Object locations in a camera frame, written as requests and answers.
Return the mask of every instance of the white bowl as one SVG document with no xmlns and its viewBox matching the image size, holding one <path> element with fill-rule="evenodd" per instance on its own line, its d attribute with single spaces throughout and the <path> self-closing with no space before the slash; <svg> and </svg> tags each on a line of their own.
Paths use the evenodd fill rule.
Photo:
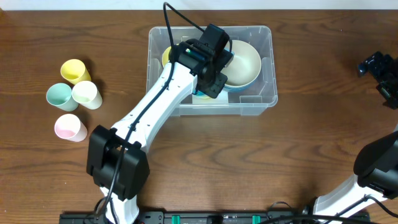
<svg viewBox="0 0 398 224">
<path fill-rule="evenodd" d="M 261 58 L 257 50 L 241 40 L 232 40 L 234 58 L 228 67 L 221 73 L 228 77 L 225 89 L 241 91 L 249 87 L 259 76 L 261 70 Z"/>
</svg>

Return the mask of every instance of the teal cup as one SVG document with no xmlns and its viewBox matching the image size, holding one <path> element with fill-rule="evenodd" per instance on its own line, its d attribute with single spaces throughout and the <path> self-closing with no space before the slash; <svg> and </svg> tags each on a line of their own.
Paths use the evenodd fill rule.
<svg viewBox="0 0 398 224">
<path fill-rule="evenodd" d="M 78 103 L 72 97 L 72 89 L 64 83 L 57 83 L 49 88 L 46 94 L 47 102 L 64 111 L 73 111 Z"/>
</svg>

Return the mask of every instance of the brown wooden tabletop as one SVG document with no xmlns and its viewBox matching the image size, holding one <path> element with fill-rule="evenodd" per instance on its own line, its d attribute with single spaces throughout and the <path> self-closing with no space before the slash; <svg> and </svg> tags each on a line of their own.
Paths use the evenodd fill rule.
<svg viewBox="0 0 398 224">
<path fill-rule="evenodd" d="M 363 146 L 389 134 L 397 111 L 382 105 L 356 65 L 380 50 L 398 56 L 397 11 L 189 11 L 199 25 L 271 28 L 279 101 L 260 116 L 185 116 L 164 124 L 149 153 L 140 206 L 167 210 L 293 207 L 353 173 Z M 172 26 L 186 22 L 170 13 Z M 83 60 L 104 98 L 73 114 L 89 133 L 110 128 L 146 92 L 148 33 L 161 11 L 26 11 L 0 17 L 0 223 L 58 223 L 102 197 L 86 173 L 88 139 L 54 134 L 66 112 L 47 89 L 63 62 Z M 397 201 L 384 203 L 397 211 Z M 375 222 L 396 223 L 379 207 Z"/>
</svg>

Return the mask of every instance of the white cup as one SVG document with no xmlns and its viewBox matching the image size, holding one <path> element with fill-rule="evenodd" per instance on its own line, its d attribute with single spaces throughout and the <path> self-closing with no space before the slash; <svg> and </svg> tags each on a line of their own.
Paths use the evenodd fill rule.
<svg viewBox="0 0 398 224">
<path fill-rule="evenodd" d="M 97 86 L 90 81 L 77 83 L 72 90 L 73 99 L 88 109 L 95 110 L 102 104 L 102 97 Z"/>
<path fill-rule="evenodd" d="M 58 137 L 74 142 L 80 142 L 87 136 L 86 126 L 73 114 L 59 117 L 55 122 L 54 131 Z"/>
</svg>

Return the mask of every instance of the plastic cup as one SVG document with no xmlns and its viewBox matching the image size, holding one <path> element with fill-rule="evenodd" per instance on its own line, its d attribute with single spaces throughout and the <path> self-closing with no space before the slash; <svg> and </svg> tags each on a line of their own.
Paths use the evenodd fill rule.
<svg viewBox="0 0 398 224">
<path fill-rule="evenodd" d="M 54 131 L 58 137 L 74 142 L 80 142 L 87 136 L 86 126 L 73 114 L 59 117 L 55 122 Z"/>
<path fill-rule="evenodd" d="M 57 83 L 47 90 L 47 102 L 64 111 L 73 111 L 79 104 L 72 97 L 72 89 L 64 83 Z"/>
<path fill-rule="evenodd" d="M 95 110 L 102 104 L 102 97 L 97 86 L 90 81 L 77 83 L 72 90 L 73 99 L 88 109 Z"/>
<path fill-rule="evenodd" d="M 71 59 L 66 61 L 61 66 L 61 75 L 70 83 L 76 85 L 81 81 L 91 81 L 90 74 L 87 71 L 85 64 L 78 59 Z"/>
</svg>

